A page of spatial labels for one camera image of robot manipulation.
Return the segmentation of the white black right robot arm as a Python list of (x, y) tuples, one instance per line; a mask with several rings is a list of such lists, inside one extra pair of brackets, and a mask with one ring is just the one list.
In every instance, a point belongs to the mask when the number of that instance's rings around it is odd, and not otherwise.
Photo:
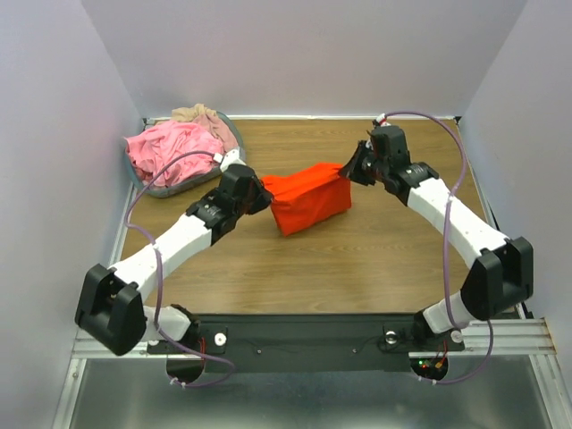
[(444, 247), (454, 248), (469, 269), (459, 291), (446, 290), (440, 302), (415, 314), (411, 338), (418, 347), (430, 349), (445, 332), (487, 321), (532, 296), (532, 244), (495, 230), (454, 197), (432, 167), (412, 162), (400, 127), (376, 124), (340, 175), (365, 186), (382, 183), (426, 219), (442, 235)]

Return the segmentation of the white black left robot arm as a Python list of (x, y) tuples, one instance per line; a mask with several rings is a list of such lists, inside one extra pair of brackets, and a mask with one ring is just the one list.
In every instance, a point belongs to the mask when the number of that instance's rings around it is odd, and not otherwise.
[(110, 267), (86, 273), (75, 323), (116, 356), (142, 341), (168, 341), (180, 352), (198, 345), (198, 329), (181, 307), (146, 306), (151, 292), (180, 265), (231, 232), (243, 215), (266, 209), (272, 195), (254, 170), (232, 164), (219, 185), (193, 203), (175, 224), (143, 249)]

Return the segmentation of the orange t shirt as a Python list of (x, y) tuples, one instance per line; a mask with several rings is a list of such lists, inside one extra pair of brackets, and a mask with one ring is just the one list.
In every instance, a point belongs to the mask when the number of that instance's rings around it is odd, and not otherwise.
[(271, 211), (283, 236), (290, 236), (351, 208), (350, 181), (341, 164), (319, 163), (289, 176), (266, 175)]

